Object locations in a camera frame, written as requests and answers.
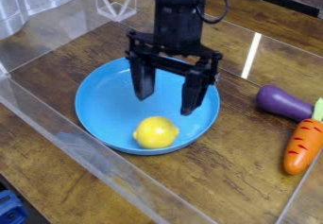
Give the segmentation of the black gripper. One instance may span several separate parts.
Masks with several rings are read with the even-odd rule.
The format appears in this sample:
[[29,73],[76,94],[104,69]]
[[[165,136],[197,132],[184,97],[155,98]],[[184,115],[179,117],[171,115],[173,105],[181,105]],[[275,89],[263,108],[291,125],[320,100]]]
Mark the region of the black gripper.
[[127,59],[133,92],[140,101],[155,88],[155,69],[185,76],[180,113],[200,107],[209,85],[215,84],[221,53],[200,42],[203,24],[223,17],[204,17],[205,0],[155,0],[153,31],[129,31]]

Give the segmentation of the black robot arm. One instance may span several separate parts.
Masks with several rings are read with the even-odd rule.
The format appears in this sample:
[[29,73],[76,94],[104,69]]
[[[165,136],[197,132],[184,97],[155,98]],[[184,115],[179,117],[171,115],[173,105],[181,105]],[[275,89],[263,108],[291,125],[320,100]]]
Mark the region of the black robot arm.
[[155,71],[184,77],[180,113],[200,106],[207,88],[219,77],[221,53],[201,42],[201,26],[219,19],[204,17],[205,0],[155,0],[152,33],[128,32],[127,59],[133,92],[139,99],[153,93]]

